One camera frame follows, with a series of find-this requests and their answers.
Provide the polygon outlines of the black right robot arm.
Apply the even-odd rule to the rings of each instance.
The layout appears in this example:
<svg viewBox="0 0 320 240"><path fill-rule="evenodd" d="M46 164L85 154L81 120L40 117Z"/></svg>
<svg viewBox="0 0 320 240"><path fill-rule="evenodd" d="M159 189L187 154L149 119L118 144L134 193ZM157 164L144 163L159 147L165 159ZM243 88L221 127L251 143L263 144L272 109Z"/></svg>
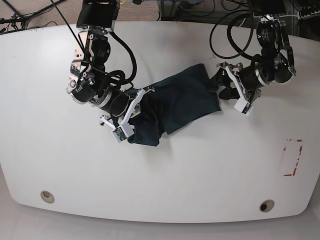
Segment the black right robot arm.
<svg viewBox="0 0 320 240"><path fill-rule="evenodd" d="M107 112L113 123L123 115L130 97L123 85L133 85L137 75L137 61L130 47L114 32L120 10L118 0L84 0L77 18L77 42L71 62L67 93L80 104L90 103ZM106 71L111 54L108 40L111 36L129 54L132 73L129 77L122 70Z"/></svg>

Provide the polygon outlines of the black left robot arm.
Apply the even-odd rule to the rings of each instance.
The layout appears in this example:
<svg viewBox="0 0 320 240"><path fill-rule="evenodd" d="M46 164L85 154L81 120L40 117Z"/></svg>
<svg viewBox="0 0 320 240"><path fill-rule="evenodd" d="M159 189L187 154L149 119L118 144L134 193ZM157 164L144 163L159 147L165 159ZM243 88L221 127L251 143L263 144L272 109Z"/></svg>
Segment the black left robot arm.
<svg viewBox="0 0 320 240"><path fill-rule="evenodd" d="M285 14L285 4L281 0L248 0L243 9L235 8L221 19L224 20L232 14L235 17L227 26L227 39L236 54L230 59L243 57L250 61L249 66L230 65L231 74L235 76L240 88L231 86L232 79L224 67L218 70L212 78L213 90L223 87L219 93L222 100L240 99L252 103L261 94L261 88L276 82L285 84L296 75L294 52L290 45L289 36L282 26L279 17ZM232 37L232 29L239 21L248 20L250 23L249 40L256 34L261 53L249 55L246 53L249 43L240 48Z"/></svg>

